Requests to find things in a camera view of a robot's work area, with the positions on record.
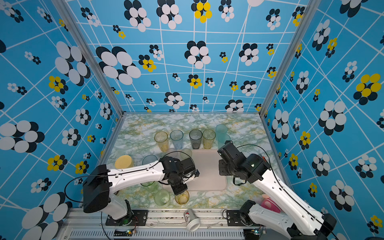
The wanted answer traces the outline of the short amber glass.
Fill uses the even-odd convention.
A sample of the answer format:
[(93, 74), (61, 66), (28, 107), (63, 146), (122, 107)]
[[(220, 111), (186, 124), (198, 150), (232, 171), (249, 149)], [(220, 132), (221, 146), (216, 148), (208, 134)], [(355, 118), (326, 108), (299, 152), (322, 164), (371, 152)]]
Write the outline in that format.
[(190, 199), (190, 194), (188, 191), (184, 191), (182, 194), (175, 196), (175, 201), (179, 205), (186, 204), (189, 201), (189, 199)]

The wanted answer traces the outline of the pale green textured glass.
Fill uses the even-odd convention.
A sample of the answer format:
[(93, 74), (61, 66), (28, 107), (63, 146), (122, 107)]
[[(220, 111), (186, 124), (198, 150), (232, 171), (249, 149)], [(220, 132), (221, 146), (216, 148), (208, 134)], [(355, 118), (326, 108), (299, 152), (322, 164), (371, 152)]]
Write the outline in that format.
[(161, 189), (155, 193), (154, 201), (157, 206), (166, 206), (170, 202), (170, 193)]

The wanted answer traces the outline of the clear textured glass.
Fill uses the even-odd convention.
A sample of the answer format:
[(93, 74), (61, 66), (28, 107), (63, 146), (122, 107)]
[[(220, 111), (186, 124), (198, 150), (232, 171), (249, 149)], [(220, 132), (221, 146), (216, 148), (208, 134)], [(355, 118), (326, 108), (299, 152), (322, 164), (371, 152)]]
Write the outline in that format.
[(176, 149), (170, 148), (167, 150), (165, 157), (177, 158), (178, 155), (179, 155), (179, 152)]

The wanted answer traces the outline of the light green textured glass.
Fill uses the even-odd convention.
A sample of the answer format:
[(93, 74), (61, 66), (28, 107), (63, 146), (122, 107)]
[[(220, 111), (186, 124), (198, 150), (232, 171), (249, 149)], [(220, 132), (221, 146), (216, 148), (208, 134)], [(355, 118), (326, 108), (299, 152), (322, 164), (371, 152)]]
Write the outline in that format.
[(181, 150), (181, 153), (180, 153), (181, 160), (191, 158), (192, 155), (193, 155), (193, 153), (192, 153), (191, 149), (183, 149), (183, 150)]

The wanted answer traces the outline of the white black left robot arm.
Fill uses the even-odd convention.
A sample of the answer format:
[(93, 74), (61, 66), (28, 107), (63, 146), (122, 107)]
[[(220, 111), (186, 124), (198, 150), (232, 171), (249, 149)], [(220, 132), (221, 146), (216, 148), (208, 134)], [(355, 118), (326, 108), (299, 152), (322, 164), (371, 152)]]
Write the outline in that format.
[(133, 213), (129, 201), (116, 197), (116, 192), (147, 182), (166, 181), (174, 194), (180, 195), (188, 189), (187, 183), (199, 175), (190, 157), (179, 160), (164, 156), (152, 163), (126, 169), (99, 165), (83, 182), (83, 211), (86, 214), (102, 212), (117, 222), (131, 220)]

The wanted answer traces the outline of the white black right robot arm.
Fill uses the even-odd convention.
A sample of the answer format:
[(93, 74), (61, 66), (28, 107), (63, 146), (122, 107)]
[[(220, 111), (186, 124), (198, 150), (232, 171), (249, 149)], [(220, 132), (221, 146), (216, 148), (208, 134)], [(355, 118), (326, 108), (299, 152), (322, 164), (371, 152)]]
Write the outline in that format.
[(221, 176), (233, 176), (254, 185), (282, 209), (282, 213), (277, 213), (248, 200), (239, 210), (245, 225), (262, 225), (290, 240), (326, 240), (333, 233), (337, 220), (317, 211), (292, 191), (277, 176), (269, 157), (246, 157), (232, 141), (226, 141), (218, 154)]

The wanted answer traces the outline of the green clear glass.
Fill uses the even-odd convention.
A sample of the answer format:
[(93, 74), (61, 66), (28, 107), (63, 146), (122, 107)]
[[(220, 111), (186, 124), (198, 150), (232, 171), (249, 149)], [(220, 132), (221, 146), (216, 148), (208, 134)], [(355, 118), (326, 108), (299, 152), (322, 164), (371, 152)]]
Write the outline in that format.
[(153, 182), (146, 182), (146, 183), (142, 183), (141, 186), (144, 187), (144, 189), (146, 191), (149, 191), (151, 193), (155, 193), (159, 190), (159, 183), (156, 182), (156, 181), (153, 181)]

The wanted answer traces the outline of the teal textured glass front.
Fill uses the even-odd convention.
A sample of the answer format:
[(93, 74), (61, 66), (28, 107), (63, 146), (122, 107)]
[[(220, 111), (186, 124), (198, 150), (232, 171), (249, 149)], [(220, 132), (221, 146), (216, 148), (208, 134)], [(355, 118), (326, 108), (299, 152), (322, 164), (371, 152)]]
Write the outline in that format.
[(228, 134), (220, 134), (217, 140), (218, 140), (218, 149), (220, 149), (226, 144), (226, 141), (231, 140), (231, 137)]

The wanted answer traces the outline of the light blue short glass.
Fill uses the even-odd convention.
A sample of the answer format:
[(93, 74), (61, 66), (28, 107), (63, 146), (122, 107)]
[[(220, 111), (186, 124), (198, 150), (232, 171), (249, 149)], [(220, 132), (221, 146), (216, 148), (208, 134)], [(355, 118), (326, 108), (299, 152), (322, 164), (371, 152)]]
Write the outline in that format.
[(151, 163), (156, 162), (156, 161), (158, 161), (157, 156), (155, 156), (155, 155), (148, 155), (148, 156), (143, 158), (142, 165), (148, 165), (148, 164), (151, 164)]

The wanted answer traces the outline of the tall olive yellow glass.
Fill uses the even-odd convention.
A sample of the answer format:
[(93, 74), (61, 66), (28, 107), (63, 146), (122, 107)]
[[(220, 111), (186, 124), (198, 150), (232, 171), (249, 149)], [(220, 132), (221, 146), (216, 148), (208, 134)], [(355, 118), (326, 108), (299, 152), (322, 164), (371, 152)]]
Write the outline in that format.
[(211, 129), (203, 131), (203, 148), (211, 149), (216, 138), (216, 132)]

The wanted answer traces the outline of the tall grey glass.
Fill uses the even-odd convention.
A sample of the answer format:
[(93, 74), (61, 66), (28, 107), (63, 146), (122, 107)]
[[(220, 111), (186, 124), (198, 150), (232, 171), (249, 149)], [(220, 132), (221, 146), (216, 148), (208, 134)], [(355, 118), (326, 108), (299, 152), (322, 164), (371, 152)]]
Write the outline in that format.
[(192, 149), (197, 150), (202, 143), (203, 133), (198, 129), (193, 129), (189, 133)]

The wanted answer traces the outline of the yellow round sponge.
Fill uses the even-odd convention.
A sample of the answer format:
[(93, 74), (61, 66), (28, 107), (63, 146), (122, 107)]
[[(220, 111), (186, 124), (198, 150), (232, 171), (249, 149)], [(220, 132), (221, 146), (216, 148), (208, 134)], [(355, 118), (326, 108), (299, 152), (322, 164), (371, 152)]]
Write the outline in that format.
[(132, 157), (129, 155), (120, 156), (115, 161), (115, 168), (116, 169), (132, 168), (133, 166), (134, 166), (134, 161), (133, 161)]

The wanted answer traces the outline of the pink plush doll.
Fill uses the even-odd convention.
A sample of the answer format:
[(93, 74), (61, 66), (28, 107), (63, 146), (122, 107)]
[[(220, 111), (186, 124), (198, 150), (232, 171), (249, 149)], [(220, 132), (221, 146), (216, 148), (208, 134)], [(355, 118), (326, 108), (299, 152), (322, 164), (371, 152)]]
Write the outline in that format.
[(262, 194), (262, 198), (263, 198), (263, 201), (261, 203), (261, 206), (263, 208), (276, 213), (282, 212), (282, 209), (267, 194)]

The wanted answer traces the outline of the green circuit board left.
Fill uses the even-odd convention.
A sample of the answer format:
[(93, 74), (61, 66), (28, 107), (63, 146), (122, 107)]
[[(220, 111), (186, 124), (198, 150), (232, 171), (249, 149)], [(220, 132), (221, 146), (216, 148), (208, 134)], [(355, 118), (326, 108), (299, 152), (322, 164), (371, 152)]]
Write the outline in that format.
[(114, 237), (131, 237), (133, 232), (131, 230), (115, 230)]

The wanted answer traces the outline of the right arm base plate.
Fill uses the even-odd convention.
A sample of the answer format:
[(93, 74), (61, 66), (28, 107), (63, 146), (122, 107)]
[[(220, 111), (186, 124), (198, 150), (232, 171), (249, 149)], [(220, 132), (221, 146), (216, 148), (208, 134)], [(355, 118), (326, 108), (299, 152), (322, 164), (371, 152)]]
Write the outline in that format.
[(260, 224), (255, 224), (251, 219), (239, 210), (223, 210), (222, 216), (227, 220), (229, 227), (260, 227)]

